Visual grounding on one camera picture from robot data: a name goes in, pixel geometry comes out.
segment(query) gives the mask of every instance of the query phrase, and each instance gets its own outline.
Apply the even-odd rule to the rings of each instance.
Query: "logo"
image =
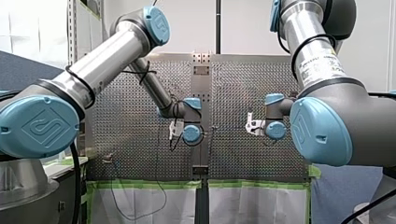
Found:
[[[69,129],[70,125],[53,109],[44,109],[26,122],[23,131],[44,147],[51,147]]]
[[[309,131],[306,127],[304,117],[298,115],[297,119],[293,122],[293,135],[297,137],[300,144],[303,144],[307,134],[309,134]]]
[[[157,26],[157,28],[159,30],[161,30],[164,33],[168,32],[168,26],[166,25],[166,20],[165,17],[161,14],[159,14],[156,18],[155,18],[155,25]]]

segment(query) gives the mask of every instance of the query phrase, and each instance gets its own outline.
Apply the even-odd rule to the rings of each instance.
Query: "black cable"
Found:
[[[172,148],[172,140],[170,141],[170,151],[172,151],[172,152],[175,151],[175,149],[176,149],[176,147],[178,145],[178,142],[180,141],[181,135],[178,136],[178,139],[177,139],[177,141],[176,141],[176,143],[175,143],[173,148]]]
[[[282,1],[281,1],[281,0],[279,0],[279,6],[282,7]],[[283,50],[285,50],[285,52],[287,52],[288,54],[290,54],[290,50],[288,50],[288,49],[283,45],[282,39],[281,39],[281,37],[280,37],[280,22],[281,22],[280,14],[281,14],[281,13],[280,13],[280,10],[279,10],[279,13],[278,13],[278,15],[277,15],[277,41],[279,42],[280,47],[281,47]]]
[[[88,89],[88,94],[91,97],[91,103],[87,105],[86,109],[91,108],[95,104],[95,92],[91,88],[91,86],[81,77],[79,77],[76,73],[74,73],[72,70],[70,70],[70,65],[67,65],[64,70],[72,77],[76,78],[78,81],[80,81],[87,89]]]
[[[18,95],[21,91],[8,91],[0,93],[0,102],[11,99],[12,97]]]
[[[119,208],[119,205],[117,204],[116,196],[115,196],[115,194],[114,194],[114,189],[113,189],[113,179],[110,179],[111,194],[112,194],[112,196],[113,196],[113,200],[114,200],[114,203],[115,203],[115,205],[116,205],[116,208],[117,208],[117,210],[119,211],[119,213],[120,213],[123,217],[125,217],[127,220],[129,220],[129,221],[135,222],[135,221],[137,221],[138,219],[140,219],[140,218],[142,218],[142,217],[148,217],[148,216],[154,215],[155,213],[158,213],[158,212],[160,212],[161,210],[163,210],[163,209],[165,208],[167,202],[168,202],[168,196],[166,195],[166,192],[165,192],[165,190],[163,189],[163,186],[161,186],[160,182],[158,181],[158,177],[157,177],[157,171],[158,171],[158,151],[159,151],[159,149],[160,149],[160,142],[161,142],[161,140],[160,140],[160,138],[161,138],[161,124],[162,124],[162,121],[160,120],[160,124],[158,125],[157,150],[156,150],[156,156],[155,156],[155,173],[154,173],[154,175],[155,175],[155,181],[157,182],[158,187],[160,187],[161,191],[163,192],[163,196],[164,196],[164,198],[165,198],[165,199],[164,199],[164,202],[163,202],[163,206],[162,206],[161,208],[159,208],[159,209],[157,209],[157,210],[151,212],[151,213],[144,214],[144,215],[139,216],[139,217],[136,217],[136,218],[130,218],[130,217],[126,216],[125,214],[123,214],[123,212],[122,212],[122,211],[120,210],[120,208]],[[113,162],[113,165],[114,165],[114,171],[116,172],[116,175],[117,175],[117,176],[120,176],[120,175],[118,174],[117,165],[116,165],[114,162]]]
[[[334,38],[334,36],[332,35],[328,35],[328,34],[320,34],[320,35],[314,35],[311,36],[309,38],[307,38],[295,51],[293,54],[293,57],[291,58],[291,72],[293,73],[294,78],[297,80],[297,74],[296,74],[296,69],[295,69],[295,64],[297,61],[297,56],[300,53],[300,51],[308,44],[310,44],[311,42],[317,40],[318,38],[321,37],[327,37],[330,39],[330,41],[332,42],[332,47],[335,48],[335,45],[337,44],[337,40]]]
[[[72,224],[78,224],[79,208],[81,206],[81,170],[79,167],[78,151],[75,143],[70,145],[70,150],[72,151],[74,171],[75,171],[75,201],[73,210]]]
[[[396,195],[396,189],[394,189],[393,191],[387,193],[386,195],[382,196],[381,198],[375,200],[374,202],[368,204],[367,206],[363,207],[361,210],[353,213],[352,215],[350,215],[349,217],[344,219],[344,221],[341,222],[341,224],[349,223],[350,221],[354,220],[355,218],[357,218],[361,214],[363,214],[363,213],[369,211],[370,209],[378,206],[379,204],[383,203],[384,201],[388,200],[389,198],[391,198],[391,197],[393,197],[395,195]]]
[[[396,94],[385,93],[385,92],[369,92],[369,96],[387,97],[390,99],[396,99]]]
[[[148,73],[152,73],[154,75],[157,74],[157,71],[149,70],[149,66],[150,66],[150,64],[149,64],[149,61],[148,61],[148,65],[146,67],[146,71],[144,71],[144,72],[131,72],[131,71],[122,71],[122,72],[123,73],[134,74],[134,75],[142,75],[143,74],[143,76],[139,80],[139,85],[141,86],[143,81],[145,80],[146,76],[148,75]]]

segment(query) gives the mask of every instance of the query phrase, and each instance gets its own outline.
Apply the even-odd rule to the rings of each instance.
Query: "metal frame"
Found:
[[[166,150],[166,147],[163,147],[162,149],[165,149],[162,151],[160,154],[158,153],[158,148],[152,149],[152,152],[147,155],[143,155],[142,158],[145,158],[145,160],[148,162],[147,164],[144,164],[144,166],[150,167],[151,166],[151,171],[152,171],[152,164],[150,162],[153,162],[153,160],[159,155],[161,158],[160,161],[157,164],[159,165],[158,172],[156,171],[156,176],[154,176],[149,172],[149,169],[143,169],[139,167],[129,167],[127,169],[137,169],[141,170],[140,172],[143,171],[142,175],[137,175],[134,178],[141,179],[156,179],[158,177],[159,180],[164,180],[164,181],[169,181],[169,180],[201,180],[202,186],[196,190],[196,207],[195,207],[195,223],[196,224],[206,224],[209,222],[209,190],[208,190],[208,182],[207,180],[209,178],[217,178],[217,179],[265,179],[265,180],[275,180],[275,181],[284,181],[284,182],[300,182],[300,183],[306,183],[309,182],[308,179],[308,169],[307,169],[307,164],[305,164],[304,159],[298,154],[298,152],[293,149],[293,145],[291,142],[290,135],[283,140],[283,145],[279,145],[280,147],[264,147],[262,145],[262,140],[259,139],[257,136],[251,136],[248,133],[246,133],[245,129],[243,128],[243,131],[236,130],[235,127],[233,126],[233,122],[235,120],[229,120],[229,123],[226,125],[231,125],[229,128],[226,128],[225,130],[222,130],[220,125],[218,124],[219,117],[216,116],[219,111],[226,110],[225,116],[231,117],[229,114],[233,112],[233,106],[236,106],[236,109],[238,110],[242,107],[246,107],[248,109],[248,106],[244,105],[243,101],[238,102],[239,99],[230,101],[230,99],[227,98],[219,98],[220,97],[225,97],[226,95],[221,95],[222,93],[219,92],[219,87],[217,86],[219,84],[219,79],[221,78],[221,75],[223,71],[227,72],[227,69],[233,69],[234,65],[242,64],[241,69],[247,70],[247,72],[244,74],[243,71],[232,71],[230,74],[230,85],[231,86],[238,86],[242,85],[242,87],[248,86],[249,83],[252,85],[262,85],[262,86],[255,86],[254,90],[247,90],[247,94],[244,94],[241,92],[238,92],[239,89],[236,89],[236,92],[230,92],[229,97],[233,96],[238,96],[238,95],[243,95],[246,96],[246,99],[251,98],[251,94],[260,94],[261,98],[265,95],[265,93],[270,93],[270,92],[276,92],[278,90],[281,90],[284,94],[288,94],[287,91],[296,91],[298,90],[297,84],[295,83],[294,79],[292,78],[292,75],[290,74],[290,59],[289,57],[283,57],[283,56],[237,56],[237,55],[209,55],[209,54],[151,54],[148,56],[148,59],[151,61],[152,68],[158,69],[167,69],[165,71],[165,74],[162,74],[163,71],[158,70],[158,76],[160,81],[163,83],[165,88],[168,90],[173,91],[173,93],[177,94],[180,99],[181,97],[198,97],[202,100],[202,126],[203,129],[205,130],[204,133],[204,141],[202,144],[198,147],[193,147],[193,148],[188,148],[185,146],[182,146],[182,143],[179,143],[179,146],[177,147],[178,153],[182,153],[180,155],[186,156],[186,160],[189,160],[190,162],[182,162],[178,161],[180,157],[172,157],[170,156],[171,153],[175,152],[170,152]],[[270,77],[271,74],[265,74],[265,69],[272,69],[273,74],[275,74],[274,77]],[[123,108],[122,111],[128,110],[128,102],[129,101],[136,101],[138,105],[135,105],[139,107],[140,109],[143,109],[143,111],[146,112],[146,114],[139,114],[137,115],[139,118],[142,118],[142,120],[139,120],[138,122],[141,123],[141,125],[147,125],[144,120],[146,119],[151,119],[155,120],[155,122],[152,123],[153,126],[156,128],[158,127],[157,124],[157,116],[155,114],[155,106],[154,103],[151,102],[151,99],[149,99],[149,95],[144,92],[143,88],[136,86],[138,81],[134,79],[134,77],[130,77],[130,79],[126,79],[129,75],[128,74],[123,74],[118,77],[114,83],[110,84],[109,90],[105,90],[102,93],[102,97],[104,97],[103,100],[98,99],[98,104],[96,105],[96,108],[90,110],[87,112],[87,118],[86,118],[86,142],[85,146],[87,149],[87,154],[89,151],[95,151],[95,142],[94,142],[94,137],[95,134],[92,132],[94,125],[96,125],[95,119],[98,119],[97,121],[102,122],[103,119],[106,119],[106,117],[97,117],[98,113],[113,113],[111,110],[105,110],[102,112],[98,112],[96,109],[97,107],[103,106],[103,104],[110,104],[112,106],[118,107],[118,108]],[[244,77],[246,76],[246,82],[247,83],[233,83],[232,78],[235,77]],[[186,85],[187,80],[190,82],[190,86],[186,88],[185,86],[178,86],[177,83],[173,83],[172,80],[179,80],[178,78],[183,78],[184,81],[181,83],[183,85]],[[265,82],[267,78],[271,78],[271,80],[275,80],[276,83],[273,86],[269,82]],[[123,89],[124,87],[122,86],[121,82],[126,81],[129,86],[128,90]],[[118,92],[116,95],[111,95],[113,91]],[[125,98],[124,95],[130,95],[133,94],[133,98]],[[257,106],[254,108],[255,110],[255,116],[259,116],[260,119],[263,119],[265,116],[265,112],[262,110],[264,106]],[[242,116],[242,120],[245,121],[246,114],[244,110],[239,110],[237,113]],[[123,120],[122,122],[134,122],[132,119],[127,119]],[[167,145],[167,137],[168,135],[168,125],[169,122],[163,123],[162,126],[160,127],[160,130],[162,130],[162,135],[161,138],[163,139],[161,141],[162,145]],[[110,127],[112,124],[108,123],[106,126],[107,128]],[[151,136],[153,133],[148,132],[145,130],[143,127],[142,129],[137,130],[138,132],[143,132],[143,135],[138,135],[137,138],[142,137],[142,138],[147,138],[149,139],[150,142],[154,141],[154,137]],[[249,145],[253,145],[251,148],[228,148],[228,145],[223,145],[220,146],[220,148],[217,148],[219,146],[219,143],[217,139],[219,137],[219,132],[223,132],[223,134],[232,134],[229,137],[234,138],[236,140],[234,141],[245,141],[245,143],[248,143]],[[128,135],[123,133],[123,131],[120,131],[120,134],[122,134],[123,138]],[[119,139],[120,142],[124,142],[124,147],[129,146],[132,147],[132,145],[128,145],[129,139],[126,137],[124,140]],[[136,142],[137,144],[133,148],[127,148],[125,150],[138,150],[139,147],[146,147],[146,144],[149,144],[149,142],[144,141],[144,140],[139,140]],[[237,158],[240,160],[235,160],[234,158],[230,158],[230,155],[227,153],[230,153],[230,149],[233,149],[233,154],[236,155]],[[100,173],[104,174],[102,177],[104,179],[107,178],[113,178],[114,177],[114,172],[111,172],[107,170],[107,168],[100,168],[100,164],[98,162],[102,162],[103,157],[106,155],[103,155],[99,153],[96,155],[96,157],[93,159],[93,166],[88,170],[88,178],[90,179],[95,179],[98,176],[92,174],[92,170],[95,169],[102,169]],[[124,158],[125,160],[123,162],[133,162],[134,158]],[[177,171],[178,174],[181,175],[181,178],[177,178],[175,175],[169,175],[168,173],[170,172],[169,165],[177,165]],[[267,168],[271,171],[271,169],[274,171],[279,170],[279,173],[276,173],[275,175],[271,175],[270,173],[264,172],[264,170]],[[122,175],[121,177],[123,178],[131,178],[128,175]]]

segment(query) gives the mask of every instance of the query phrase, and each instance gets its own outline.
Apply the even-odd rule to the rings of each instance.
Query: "metal bracket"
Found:
[[[208,166],[192,166],[192,174],[193,175],[208,175],[209,168],[208,168]]]
[[[192,97],[200,98],[202,103],[201,126],[204,130],[202,143],[192,148],[192,177],[207,179],[209,164],[209,139],[211,125],[211,88],[210,54],[196,53],[192,55],[191,93]]]

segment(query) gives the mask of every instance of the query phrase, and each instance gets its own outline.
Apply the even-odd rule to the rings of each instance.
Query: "bolt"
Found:
[[[59,202],[58,210],[61,212],[64,211],[65,209],[66,209],[66,202]]]

